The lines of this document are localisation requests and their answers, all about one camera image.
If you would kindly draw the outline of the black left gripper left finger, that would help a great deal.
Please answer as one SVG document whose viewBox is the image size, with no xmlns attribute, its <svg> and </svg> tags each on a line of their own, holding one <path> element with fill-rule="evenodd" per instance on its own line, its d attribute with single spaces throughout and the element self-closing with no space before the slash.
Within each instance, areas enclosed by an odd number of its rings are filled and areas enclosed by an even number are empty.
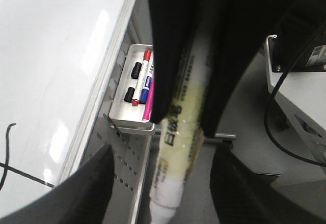
<svg viewBox="0 0 326 224">
<path fill-rule="evenodd" d="M 102 223 L 113 192 L 114 170 L 112 147 L 104 145 L 62 184 L 1 223 Z"/>
</svg>

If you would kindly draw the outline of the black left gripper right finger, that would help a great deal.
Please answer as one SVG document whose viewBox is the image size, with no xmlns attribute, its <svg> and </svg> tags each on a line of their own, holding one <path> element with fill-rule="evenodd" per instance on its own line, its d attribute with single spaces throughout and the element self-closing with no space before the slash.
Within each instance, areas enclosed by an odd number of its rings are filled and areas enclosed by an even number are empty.
<svg viewBox="0 0 326 224">
<path fill-rule="evenodd" d="M 210 172 L 210 192 L 220 223 L 325 223 L 272 189 L 230 147 L 230 141 L 216 145 Z"/>
</svg>

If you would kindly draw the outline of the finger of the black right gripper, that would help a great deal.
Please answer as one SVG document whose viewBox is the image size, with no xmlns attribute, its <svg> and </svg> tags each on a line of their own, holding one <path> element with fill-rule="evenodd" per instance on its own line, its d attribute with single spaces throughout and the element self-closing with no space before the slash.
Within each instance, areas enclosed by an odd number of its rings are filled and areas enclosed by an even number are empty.
<svg viewBox="0 0 326 224">
<path fill-rule="evenodd" d="M 265 38 L 276 34 L 276 63 L 301 58 L 325 30 L 325 0 L 227 0 L 201 126 L 213 136 L 227 102 Z"/>
<path fill-rule="evenodd" d="M 151 121 L 167 114 L 196 0 L 148 0 L 154 47 L 154 99 Z"/>
</svg>

